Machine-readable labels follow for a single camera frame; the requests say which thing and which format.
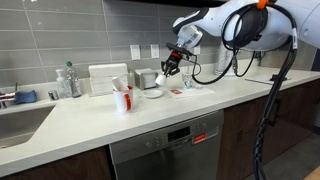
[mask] tissue box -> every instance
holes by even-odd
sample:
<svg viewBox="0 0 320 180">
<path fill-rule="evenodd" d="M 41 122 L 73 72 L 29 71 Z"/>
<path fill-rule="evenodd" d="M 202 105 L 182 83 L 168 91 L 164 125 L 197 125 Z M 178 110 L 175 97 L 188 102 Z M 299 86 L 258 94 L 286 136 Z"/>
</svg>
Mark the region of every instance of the tissue box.
<svg viewBox="0 0 320 180">
<path fill-rule="evenodd" d="M 90 88 L 92 96 L 112 93 L 112 78 L 119 77 L 128 83 L 127 65 L 121 64 L 102 64 L 89 66 Z"/>
<path fill-rule="evenodd" d="M 135 84 L 141 90 L 157 87 L 157 76 L 158 73 L 152 69 L 137 69 L 134 73 Z"/>
</svg>

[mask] bottle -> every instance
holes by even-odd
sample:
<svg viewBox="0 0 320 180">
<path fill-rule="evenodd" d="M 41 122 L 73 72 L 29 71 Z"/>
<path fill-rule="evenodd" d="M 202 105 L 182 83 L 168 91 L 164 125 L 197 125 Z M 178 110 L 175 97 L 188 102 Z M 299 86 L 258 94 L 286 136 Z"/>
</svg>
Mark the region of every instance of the bottle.
<svg viewBox="0 0 320 180">
<path fill-rule="evenodd" d="M 63 76 L 63 69 L 57 69 L 57 85 L 59 98 L 70 98 L 72 97 L 71 87 L 68 80 Z"/>
<path fill-rule="evenodd" d="M 66 65 L 67 65 L 67 79 L 69 80 L 69 83 L 70 83 L 72 97 L 74 98 L 80 97 L 81 96 L 80 82 L 79 82 L 76 70 L 74 69 L 70 61 L 68 61 Z"/>
</svg>

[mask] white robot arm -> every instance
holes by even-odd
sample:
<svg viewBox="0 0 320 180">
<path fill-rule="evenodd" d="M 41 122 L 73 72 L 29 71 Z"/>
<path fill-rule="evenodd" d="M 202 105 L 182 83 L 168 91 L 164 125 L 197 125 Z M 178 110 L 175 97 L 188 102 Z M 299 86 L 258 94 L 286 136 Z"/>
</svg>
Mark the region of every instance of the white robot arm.
<svg viewBox="0 0 320 180">
<path fill-rule="evenodd" d="M 197 27 L 207 31 L 212 36 L 222 36 L 222 28 L 226 19 L 234 11 L 241 7 L 257 3 L 257 0 L 230 0 L 217 8 L 203 8 L 185 17 L 178 18 L 173 25 L 173 32 L 179 37 L 177 41 L 178 46 L 186 46 L 192 48 L 197 46 L 202 38 L 202 32 Z M 320 48 L 320 34 L 316 31 L 320 27 L 320 0 L 309 0 L 303 2 L 301 0 L 278 0 L 277 5 L 283 7 L 297 22 L 297 37 L 315 47 Z M 269 8 L 265 19 L 265 26 L 259 32 L 259 39 L 250 40 L 250 43 L 241 47 L 247 50 L 268 51 L 277 49 L 286 43 L 288 37 L 292 35 L 292 27 L 289 19 L 276 9 Z M 256 22 L 255 17 L 250 17 L 248 14 L 246 18 L 240 20 L 237 28 L 237 33 L 241 34 L 244 30 L 250 33 L 246 28 L 252 28 Z M 225 28 L 224 39 L 232 41 L 236 21 L 239 15 L 234 16 Z"/>
<path fill-rule="evenodd" d="M 275 7 L 246 9 L 257 2 L 230 0 L 220 7 L 203 8 L 178 18 L 173 25 L 173 32 L 178 36 L 177 43 L 167 44 L 173 51 L 166 62 L 161 62 L 164 76 L 180 71 L 178 65 L 183 54 L 192 55 L 190 52 L 184 53 L 184 48 L 200 44 L 203 33 L 198 27 L 212 36 L 222 36 L 225 44 L 233 49 L 274 50 L 287 44 L 291 37 L 295 49 L 297 39 L 320 48 L 320 33 L 317 32 L 320 26 L 320 0 L 278 0 L 276 5 L 282 11 Z"/>
</svg>

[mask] soap dispenser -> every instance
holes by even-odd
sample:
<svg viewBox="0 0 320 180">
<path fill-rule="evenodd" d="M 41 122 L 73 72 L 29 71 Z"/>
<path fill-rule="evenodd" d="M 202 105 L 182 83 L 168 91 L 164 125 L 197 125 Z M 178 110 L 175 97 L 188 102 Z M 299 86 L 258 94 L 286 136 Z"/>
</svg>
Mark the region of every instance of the soap dispenser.
<svg viewBox="0 0 320 180">
<path fill-rule="evenodd" d="M 72 91 L 70 87 L 70 83 L 63 76 L 63 69 L 57 69 L 57 85 L 58 85 L 58 94 L 59 98 L 70 98 L 72 97 Z"/>
</svg>

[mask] plate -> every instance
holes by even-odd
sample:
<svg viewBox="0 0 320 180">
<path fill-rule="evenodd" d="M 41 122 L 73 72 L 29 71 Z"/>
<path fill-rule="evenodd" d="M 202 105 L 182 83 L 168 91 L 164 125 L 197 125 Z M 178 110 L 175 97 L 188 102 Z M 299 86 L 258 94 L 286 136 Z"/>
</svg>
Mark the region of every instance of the plate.
<svg viewBox="0 0 320 180">
<path fill-rule="evenodd" d="M 143 92 L 144 97 L 154 99 L 158 98 L 163 94 L 160 90 L 146 90 Z"/>
</svg>

